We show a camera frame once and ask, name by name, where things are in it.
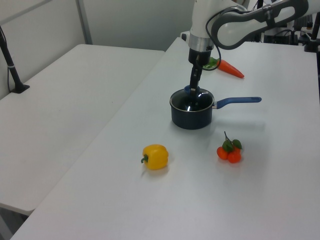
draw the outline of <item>toy carrot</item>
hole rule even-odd
[[[210,57],[210,61],[207,65],[203,66],[205,69],[210,69],[214,67],[215,65],[219,64],[219,59],[215,59],[213,57]],[[224,71],[228,74],[234,75],[238,78],[243,79],[245,75],[243,75],[238,69],[236,69],[234,66],[226,62],[225,60],[221,61],[220,66],[218,67],[219,70]]]

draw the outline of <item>cooking pot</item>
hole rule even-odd
[[[212,109],[220,109],[228,104],[259,103],[261,97],[230,97],[220,101],[208,90],[197,88],[194,95],[190,86],[176,91],[170,98],[171,118],[183,129],[201,129],[211,123]]]

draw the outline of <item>black cable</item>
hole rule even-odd
[[[218,51],[218,54],[219,54],[219,62],[218,62],[218,64],[217,64],[214,68],[210,68],[210,69],[202,68],[202,69],[205,70],[205,71],[213,71],[213,70],[216,70],[216,69],[220,66],[220,64],[221,64],[221,52],[220,52],[219,47],[216,45],[214,38],[211,36],[211,34],[210,34],[209,30],[208,30],[208,24],[209,24],[209,22],[210,22],[212,19],[214,19],[217,15],[221,14],[223,11],[224,11],[224,10],[221,10],[221,11],[217,12],[215,15],[213,15],[212,17],[210,17],[209,20],[208,20],[208,21],[206,22],[206,24],[205,24],[206,33],[207,33],[208,36],[210,37],[211,41],[213,42],[213,44],[214,44],[214,46],[215,46],[215,48],[216,48],[216,50]]]
[[[251,11],[255,10],[255,8],[256,8],[256,6],[257,6],[257,4],[258,4],[258,1],[256,1],[255,5],[253,6],[253,8],[252,8],[252,10],[251,10]]]
[[[292,30],[290,30],[290,29],[285,29],[285,30],[282,30],[282,31],[276,33],[275,35],[273,35],[273,37],[276,36],[276,35],[278,35],[278,34],[285,33],[285,32],[287,32],[287,33],[294,33],[295,31],[292,31]]]
[[[217,44],[215,43],[215,40],[214,40],[214,38],[211,36],[211,34],[210,34],[210,32],[209,32],[209,30],[208,30],[208,24],[209,24],[209,22],[213,19],[213,18],[215,18],[217,15],[219,15],[219,14],[221,14],[222,12],[224,12],[225,10],[221,10],[221,11],[219,11],[219,12],[217,12],[215,15],[213,15],[212,17],[210,17],[209,18],[209,20],[206,22],[206,24],[205,24],[205,31],[206,31],[206,33],[208,34],[208,36],[210,37],[210,39],[211,39],[211,41],[213,42],[213,44],[214,44],[214,46],[215,46],[215,48],[216,48],[216,50],[217,50],[217,52],[218,52],[218,54],[219,54],[219,62],[218,62],[218,64],[214,67],[214,68],[202,68],[203,70],[205,70],[205,71],[213,71],[213,70],[216,70],[219,66],[220,66],[220,64],[221,64],[221,52],[220,52],[220,49],[219,49],[219,47],[217,46]],[[234,11],[230,11],[230,12],[236,12],[236,13],[238,13],[238,14],[248,14],[248,13],[250,13],[251,11],[237,11],[237,10],[234,10]]]
[[[7,67],[7,69],[8,69],[8,71],[7,71],[7,84],[8,84],[9,93],[11,93],[10,86],[9,86],[9,67]]]

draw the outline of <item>black stand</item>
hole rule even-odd
[[[15,83],[15,88],[11,92],[16,93],[16,94],[20,94],[20,93],[24,92],[25,90],[27,90],[28,88],[30,88],[30,86],[24,85],[20,81],[18,72],[16,70],[14,62],[12,61],[11,55],[8,50],[7,42],[6,42],[5,36],[3,35],[2,30],[0,31],[0,48],[2,50],[6,64],[8,65],[8,68],[10,70],[10,73],[12,75],[13,81]]]
[[[320,39],[317,39],[320,26],[320,12],[316,14],[316,18],[313,25],[312,35],[302,36],[299,38],[299,42],[305,44],[304,51],[309,53],[318,53],[318,46],[320,46]]]

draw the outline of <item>toy vegetable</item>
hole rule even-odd
[[[212,56],[210,57],[209,63],[205,66],[203,66],[205,69],[211,69],[213,66],[219,64],[219,59],[215,59]],[[220,66],[218,67],[219,70],[224,71],[228,74],[231,74],[233,76],[236,76],[238,78],[243,79],[245,75],[243,75],[238,69],[236,69],[234,66],[226,62],[225,60],[222,60],[220,63]]]
[[[167,149],[160,144],[146,146],[142,152],[141,163],[148,169],[157,170],[164,168],[168,163],[169,153]]]

